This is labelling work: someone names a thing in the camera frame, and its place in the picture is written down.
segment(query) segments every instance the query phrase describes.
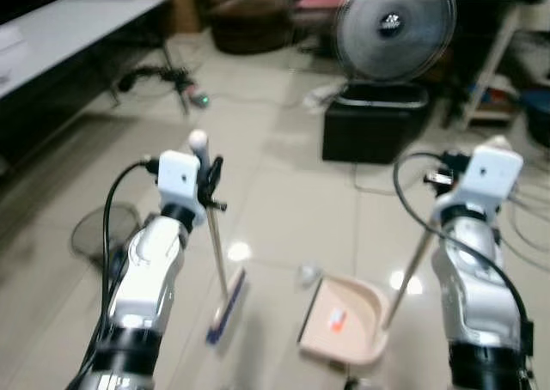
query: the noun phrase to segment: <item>white table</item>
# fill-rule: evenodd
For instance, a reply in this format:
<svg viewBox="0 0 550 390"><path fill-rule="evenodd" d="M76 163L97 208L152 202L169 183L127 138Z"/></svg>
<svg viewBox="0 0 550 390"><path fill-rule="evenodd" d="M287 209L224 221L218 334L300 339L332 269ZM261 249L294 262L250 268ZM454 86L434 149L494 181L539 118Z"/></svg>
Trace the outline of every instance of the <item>white table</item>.
<svg viewBox="0 0 550 390"><path fill-rule="evenodd" d="M8 22L20 29L30 54L0 84L0 100L165 1L58 0Z"/></svg>

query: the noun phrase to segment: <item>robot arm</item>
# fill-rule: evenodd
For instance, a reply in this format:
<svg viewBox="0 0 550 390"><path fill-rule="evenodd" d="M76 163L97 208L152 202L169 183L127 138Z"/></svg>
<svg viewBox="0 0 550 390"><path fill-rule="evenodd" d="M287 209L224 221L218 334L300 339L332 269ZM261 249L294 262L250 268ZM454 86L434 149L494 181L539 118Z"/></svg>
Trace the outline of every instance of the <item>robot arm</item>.
<svg viewBox="0 0 550 390"><path fill-rule="evenodd" d="M447 191L440 191L437 184L433 222L440 222L445 234L500 269L504 259L492 224L522 165L522 157L503 138L494 138L475 149L458 182L456 173L444 177L447 180L438 176ZM523 320L503 279L444 238L432 257L432 266L442 288L453 384L479 390L529 388Z"/></svg>
<svg viewBox="0 0 550 390"><path fill-rule="evenodd" d="M152 375L183 252L193 227L205 220L205 206L219 180L219 169L211 172L221 167L221 158L210 168L205 149L195 149L195 154L166 151L157 164L153 161L161 214L130 242L128 268L109 307L108 331L80 389L154 388Z"/></svg>

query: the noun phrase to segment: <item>power cord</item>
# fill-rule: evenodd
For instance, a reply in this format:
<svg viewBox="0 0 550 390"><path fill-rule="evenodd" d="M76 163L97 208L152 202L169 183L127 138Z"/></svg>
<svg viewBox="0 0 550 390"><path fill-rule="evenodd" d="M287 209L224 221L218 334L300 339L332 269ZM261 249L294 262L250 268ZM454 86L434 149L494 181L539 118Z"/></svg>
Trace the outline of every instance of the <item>power cord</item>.
<svg viewBox="0 0 550 390"><path fill-rule="evenodd" d="M540 188L541 190L550 192L550 186L549 187L537 186L537 187ZM532 201L535 201L537 204L544 204L545 205L544 209L547 209L550 206L550 198L549 197L538 196L536 194L532 194L531 192L525 192L525 191L520 192L519 190L516 190L514 193L518 197L523 197L523 198L530 199Z"/></svg>
<svg viewBox="0 0 550 390"><path fill-rule="evenodd" d="M105 208L103 210L103 271L101 273L101 313L100 318L95 326L92 337L89 341L88 347L84 354L82 364L80 369L76 373L75 377L70 381L66 390L76 390L78 389L83 377L88 373L89 369L94 363L95 349L97 345L103 339L105 332L107 331L107 312L109 308L109 303L113 298L114 292L120 279L122 277L122 271L125 267L125 263L119 268L119 271L109 285L109 251L110 251L110 231L109 231L109 220L111 213L111 205L113 204L114 193L120 185L120 182L136 168L147 167L149 165L149 160L140 160L133 162L128 167L126 167L119 176L115 179L109 192L107 194L107 199L105 201Z"/></svg>
<svg viewBox="0 0 550 390"><path fill-rule="evenodd" d="M525 242L525 244L538 251L539 253L550 253L549 246L543 246L542 244L531 241L528 236L523 233L522 229L520 229L519 224L517 223L516 208L516 205L512 203L510 209L508 210L508 221L517 236L521 238L522 241Z"/></svg>
<svg viewBox="0 0 550 390"><path fill-rule="evenodd" d="M437 235L439 238L445 239L446 241L449 241L455 244L455 246L459 247L464 253L471 255L473 258L480 261L481 264L490 267L493 271L495 271L498 274L498 276L502 279L502 281L504 282L504 284L512 294L512 297L516 302L517 310L520 315L521 338L522 338L521 350L527 356L532 356L533 355L533 323L532 321L529 320L527 316L527 310L525 308L525 304L523 303L523 299L521 298L519 292L517 291L516 286L511 282L511 280L506 276L506 274L504 274L504 272L497 265L495 265L490 259L485 257L483 254L481 254L474 248L471 248L468 244L465 244L464 242L459 241L448 234L445 234L440 229L432 227L429 223L423 220L406 200L405 194L399 182L399 172L403 164L411 160L412 158L431 158L431 159L435 159L440 162L443 162L443 158L438 154L434 154L431 152L415 152L415 153L402 156L395 163L394 188L395 188L395 192L397 193L397 196L399 197L401 204L403 205L403 208L405 208L405 211L409 214L409 216L411 216L411 218L414 221L416 221L425 231L433 233L434 235Z"/></svg>
<svg viewBox="0 0 550 390"><path fill-rule="evenodd" d="M521 261L524 261L525 263L529 264L529 265L532 265L533 267L541 270L541 271L544 271L544 272L547 272L548 274L550 274L550 267L546 266L546 265L543 265L541 263L537 263L536 261L534 261L533 259L531 259L530 257L526 256L525 254L523 253L520 253L519 250L515 247L513 247L509 241L507 241L505 238L503 238L502 236L500 237L500 240L502 241L502 243L506 246L506 248L508 248L508 250L514 254L516 257L518 257Z"/></svg>
<svg viewBox="0 0 550 390"><path fill-rule="evenodd" d="M518 197L514 196L513 194L509 196L508 198L513 204L517 205L519 208L521 208L522 210L528 212L530 215L532 216L536 216L537 218L541 219L542 221L544 222L548 222L550 223L550 217L545 215L545 214L541 214L540 212L538 212L536 209L534 209L531 205L523 202L521 199L519 199Z"/></svg>
<svg viewBox="0 0 550 390"><path fill-rule="evenodd" d="M403 186L403 192L406 192L414 187L414 185L419 182L424 177L424 172L413 177L409 182ZM366 186L360 186L358 184L358 165L357 163L353 164L351 170L351 181L353 183L353 188L357 192L362 194L372 194L372 195L382 195L383 197L396 197L397 193L395 191L386 191L379 190L377 188L368 188Z"/></svg>

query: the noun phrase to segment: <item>tiled floor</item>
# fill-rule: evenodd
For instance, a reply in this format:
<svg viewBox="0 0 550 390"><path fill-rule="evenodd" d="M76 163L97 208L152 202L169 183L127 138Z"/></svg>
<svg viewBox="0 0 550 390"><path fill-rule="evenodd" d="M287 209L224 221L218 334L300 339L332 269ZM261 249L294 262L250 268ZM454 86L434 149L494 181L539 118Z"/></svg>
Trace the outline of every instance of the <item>tiled floor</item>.
<svg viewBox="0 0 550 390"><path fill-rule="evenodd" d="M218 347L205 332L219 298L206 228L193 233L176 284L176 300L156 369L159 390L340 390L345 376L327 362L299 353L296 337L312 290L299 287L297 267L315 264L379 284L402 270L420 235L391 190L390 168L323 162L322 117L301 105L312 88L341 76L290 71L288 51L255 57L216 52L207 37L175 39L180 62L197 66L196 78L211 106L184 118L166 86L146 83L111 109L100 97L57 142L23 172L0 200L0 388L64 388L83 355L98 314L99 276L72 254L71 231L100 206L115 174L143 153L185 148L188 132L204 128L211 153L225 157L218 197L229 203L220 217L224 251L247 248L247 287ZM528 202L548 201L547 161L524 138L521 120L509 131L530 162L521 178ZM415 149L471 149L480 136L431 126ZM419 182L417 164L403 173L407 195L423 214L433 198ZM135 173L119 199L142 215L154 210L153 181ZM528 258L550 265L500 217L505 239ZM518 225L532 242L548 246L547 222L524 211ZM535 372L550 388L550 275L505 251L506 269L535 319ZM233 269L235 263L228 260ZM387 390L447 388L447 345L439 286L426 260L418 273L422 294L409 295L397 314L384 358L354 373Z"/></svg>

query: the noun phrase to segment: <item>dustpan handle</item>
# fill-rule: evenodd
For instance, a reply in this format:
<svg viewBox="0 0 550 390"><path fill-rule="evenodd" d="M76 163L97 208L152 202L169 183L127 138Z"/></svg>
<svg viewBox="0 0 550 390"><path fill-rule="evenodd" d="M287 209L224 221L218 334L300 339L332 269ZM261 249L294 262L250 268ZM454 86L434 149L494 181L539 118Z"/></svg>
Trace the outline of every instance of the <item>dustpan handle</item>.
<svg viewBox="0 0 550 390"><path fill-rule="evenodd" d="M435 220L430 220L430 223L428 225L431 228L433 228L436 225ZM424 233L422 234L422 237L420 238L420 242L416 247L416 251L414 252L412 259L408 267L406 268L405 275L403 276L403 282L401 283L399 291L395 296L394 301L392 302L392 305L389 309L388 317L386 318L386 320L384 321L384 324L382 325L382 328L384 330L389 329L394 319L395 313L397 312L397 308L399 307L401 300L405 295L406 287L409 285L409 281L411 281L411 277L414 275L417 268L419 268L420 262L422 261L422 258L424 257L424 254L428 249L428 246L430 245L430 241L432 237L433 237L433 233L428 230L425 230Z"/></svg>

